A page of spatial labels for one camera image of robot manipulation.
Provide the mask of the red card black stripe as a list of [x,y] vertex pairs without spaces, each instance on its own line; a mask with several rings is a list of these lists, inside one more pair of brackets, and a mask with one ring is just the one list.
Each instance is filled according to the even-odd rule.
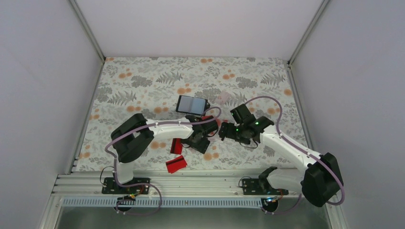
[[183,156],[179,156],[173,160],[167,161],[165,164],[167,171],[170,174],[187,167],[187,162]]

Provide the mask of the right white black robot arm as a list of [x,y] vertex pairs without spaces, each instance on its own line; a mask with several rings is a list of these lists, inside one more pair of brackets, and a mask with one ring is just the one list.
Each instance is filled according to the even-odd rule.
[[345,200],[344,184],[337,158],[331,153],[320,154],[305,148],[281,132],[277,123],[267,117],[255,118],[245,104],[233,110],[235,123],[223,122],[219,130],[222,140],[229,138],[242,145],[250,142],[274,149],[294,165],[294,169],[269,167],[258,176],[262,193],[284,189],[302,194],[312,205],[322,207],[341,192],[340,205]]

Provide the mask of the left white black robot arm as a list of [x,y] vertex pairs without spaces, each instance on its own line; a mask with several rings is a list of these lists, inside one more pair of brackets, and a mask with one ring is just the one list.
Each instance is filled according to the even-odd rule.
[[133,187],[133,167],[154,140],[180,139],[200,153],[205,153],[208,135],[219,129],[213,116],[205,119],[186,115],[174,120],[151,120],[137,113],[116,128],[105,151],[114,157],[114,187],[127,193]]

